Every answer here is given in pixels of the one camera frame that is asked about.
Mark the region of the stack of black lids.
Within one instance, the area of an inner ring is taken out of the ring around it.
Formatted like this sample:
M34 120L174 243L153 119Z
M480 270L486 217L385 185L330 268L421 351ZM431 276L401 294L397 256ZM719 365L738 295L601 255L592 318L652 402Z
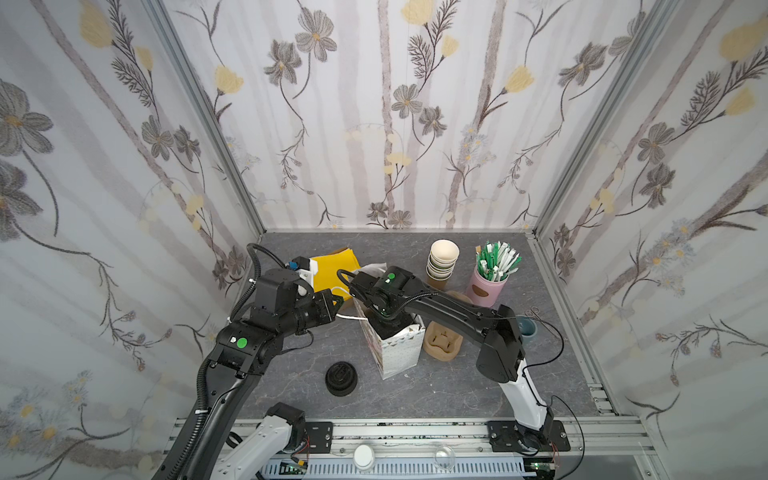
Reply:
M327 369L324 381L332 395L344 397L351 394L357 387L357 370L351 363L339 361Z

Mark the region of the brown pulp cup carrier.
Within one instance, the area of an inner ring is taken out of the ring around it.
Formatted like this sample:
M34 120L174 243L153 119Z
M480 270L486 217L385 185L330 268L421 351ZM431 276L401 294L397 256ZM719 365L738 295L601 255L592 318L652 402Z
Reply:
M423 350L438 361L452 361L460 352L464 337L431 317L426 317L425 320Z

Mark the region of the white paper bag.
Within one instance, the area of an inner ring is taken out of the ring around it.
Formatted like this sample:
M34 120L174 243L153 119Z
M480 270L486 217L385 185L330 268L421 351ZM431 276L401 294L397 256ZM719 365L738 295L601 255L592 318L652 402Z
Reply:
M395 266L388 267L384 264L374 264L358 269L355 272L365 272L375 277L379 277L385 272L393 272L402 275L405 278L405 285L402 287L402 292L405 294L405 300L410 297L410 294L406 292L405 287L416 287L418 285L418 279L415 278L413 274ZM349 288L348 277L355 272L339 270L337 275ZM340 312L337 313L336 317L360 325L381 377L383 379L388 379L416 366L419 360L421 344L426 327L419 315L413 313L409 314L414 316L417 324L407 327L389 339L381 339L378 336L364 315L363 305L355 300L352 295L350 299L345 301L344 306L341 308Z

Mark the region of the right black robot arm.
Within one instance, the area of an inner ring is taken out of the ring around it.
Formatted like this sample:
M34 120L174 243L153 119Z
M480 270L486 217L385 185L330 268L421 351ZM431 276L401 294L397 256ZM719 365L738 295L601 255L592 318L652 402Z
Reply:
M343 269L337 276L352 298L368 309L376 326L398 333L420 316L479 346L477 370L500 386L513 410L506 433L490 431L494 447L525 456L571 449L563 423L554 418L535 388L518 320L509 307L463 302L396 266L379 277Z

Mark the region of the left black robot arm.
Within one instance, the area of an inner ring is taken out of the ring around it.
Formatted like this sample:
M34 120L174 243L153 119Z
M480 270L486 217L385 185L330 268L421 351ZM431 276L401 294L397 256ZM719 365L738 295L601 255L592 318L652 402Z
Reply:
M196 376L196 400L156 479L208 479L237 416L284 340L330 324L344 299L290 269L249 280Z

